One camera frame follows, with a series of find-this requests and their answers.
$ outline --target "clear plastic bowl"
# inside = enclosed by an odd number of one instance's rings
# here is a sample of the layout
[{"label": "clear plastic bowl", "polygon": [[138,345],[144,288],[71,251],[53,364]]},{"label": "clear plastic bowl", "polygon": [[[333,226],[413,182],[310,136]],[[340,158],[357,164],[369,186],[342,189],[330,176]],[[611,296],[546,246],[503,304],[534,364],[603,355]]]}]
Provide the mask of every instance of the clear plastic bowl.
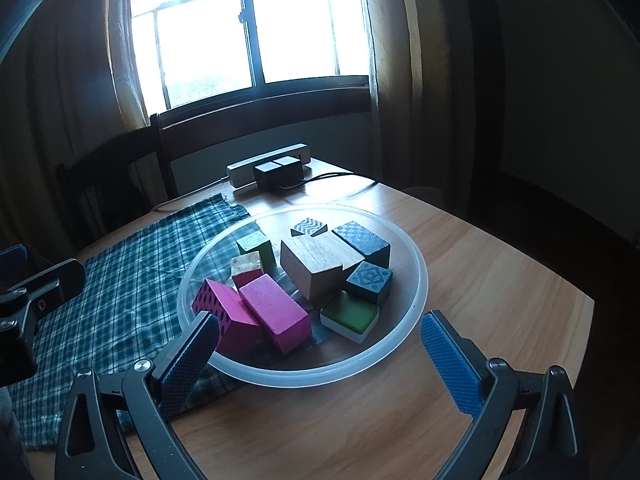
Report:
[{"label": "clear plastic bowl", "polygon": [[388,356],[418,323],[427,300],[428,274],[422,253],[401,228],[373,213],[343,205],[300,205],[268,211],[242,220],[222,231],[193,259],[178,290],[177,313],[184,330],[193,320],[191,302],[203,280],[233,285],[231,257],[238,255],[236,240],[260,228],[271,240],[276,261],[280,241],[290,227],[305,218],[328,224],[329,229],[356,221],[391,244],[389,269],[391,292],[380,307],[378,323],[362,344],[356,344],[324,327],[318,311],[296,290],[278,265],[271,275],[312,319],[313,343],[282,356],[269,341],[261,342],[249,355],[233,360],[215,352],[209,364],[247,383],[277,388],[301,388],[345,379]]}]

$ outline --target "wall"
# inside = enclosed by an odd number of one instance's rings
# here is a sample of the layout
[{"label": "wall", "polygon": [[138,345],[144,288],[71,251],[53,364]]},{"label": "wall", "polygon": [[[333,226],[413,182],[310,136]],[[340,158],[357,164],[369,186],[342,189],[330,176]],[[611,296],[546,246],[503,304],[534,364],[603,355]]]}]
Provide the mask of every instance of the wall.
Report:
[{"label": "wall", "polygon": [[625,238],[640,229],[640,48],[602,0],[497,0],[502,168]]},{"label": "wall", "polygon": [[172,162],[180,194],[226,175],[229,164],[304,142],[311,156],[351,171],[369,174],[371,118],[368,112],[288,124],[211,146]]}]

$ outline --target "pink block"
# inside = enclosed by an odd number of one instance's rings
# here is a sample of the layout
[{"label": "pink block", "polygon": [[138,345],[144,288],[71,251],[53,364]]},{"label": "pink block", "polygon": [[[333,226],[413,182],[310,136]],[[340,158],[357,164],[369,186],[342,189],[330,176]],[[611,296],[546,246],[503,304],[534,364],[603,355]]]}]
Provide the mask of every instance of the pink block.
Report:
[{"label": "pink block", "polygon": [[220,341],[216,352],[225,356],[246,354],[262,335],[262,325],[230,286],[204,280],[191,308],[194,314],[206,310],[218,318]]},{"label": "pink block", "polygon": [[245,286],[247,283],[252,282],[256,278],[260,278],[260,276],[262,276],[263,274],[264,271],[262,269],[254,269],[234,276],[233,280],[236,284],[236,287],[240,288],[241,286]]},{"label": "pink block", "polygon": [[268,274],[241,287],[239,292],[283,354],[311,337],[309,315]]}]

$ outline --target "wooden block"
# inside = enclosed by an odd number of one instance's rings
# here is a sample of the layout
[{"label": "wooden block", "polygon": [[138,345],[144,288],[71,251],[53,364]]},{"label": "wooden block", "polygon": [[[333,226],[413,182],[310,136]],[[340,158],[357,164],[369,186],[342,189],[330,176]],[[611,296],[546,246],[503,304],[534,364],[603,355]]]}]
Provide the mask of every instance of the wooden block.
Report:
[{"label": "wooden block", "polygon": [[389,266],[391,245],[367,228],[357,222],[348,222],[335,228],[334,233],[362,254],[370,264],[385,269]]},{"label": "wooden block", "polygon": [[240,296],[260,319],[283,354],[291,352],[311,337],[309,314],[268,274],[241,287]]},{"label": "wooden block", "polygon": [[236,288],[245,286],[263,274],[264,269],[258,251],[231,258],[231,279],[234,280]]},{"label": "wooden block", "polygon": [[322,250],[332,254],[342,264],[342,276],[346,280],[354,269],[364,261],[364,256],[348,243],[342,241],[332,232],[325,232],[314,237],[314,241]]},{"label": "wooden block", "polygon": [[235,357],[247,353],[262,335],[262,325],[230,286],[204,280],[191,303],[193,313],[211,312],[220,323],[216,352]]},{"label": "wooden block", "polygon": [[378,322],[380,310],[343,290],[320,310],[320,322],[334,332],[362,343]]},{"label": "wooden block", "polygon": [[236,241],[240,254],[260,253],[260,261],[265,272],[269,272],[276,265],[276,258],[273,256],[273,247],[271,241],[264,235],[262,231],[255,231],[250,235],[240,238]]},{"label": "wooden block", "polygon": [[342,264],[309,235],[282,239],[280,265],[309,301],[342,285]]},{"label": "wooden block", "polygon": [[389,295],[392,276],[393,273],[388,269],[362,262],[347,278],[342,288],[363,300],[381,306]]},{"label": "wooden block", "polygon": [[326,232],[326,224],[312,218],[305,218],[291,228],[291,236],[309,235],[318,236]]}]

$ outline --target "black power adapter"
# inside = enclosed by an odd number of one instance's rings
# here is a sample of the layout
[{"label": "black power adapter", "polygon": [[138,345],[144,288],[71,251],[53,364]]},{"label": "black power adapter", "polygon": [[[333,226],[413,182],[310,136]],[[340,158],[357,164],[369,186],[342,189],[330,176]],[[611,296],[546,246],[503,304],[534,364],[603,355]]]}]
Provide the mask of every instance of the black power adapter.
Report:
[{"label": "black power adapter", "polygon": [[283,156],[254,167],[254,177],[260,189],[275,191],[302,182],[302,161],[294,156]]}]

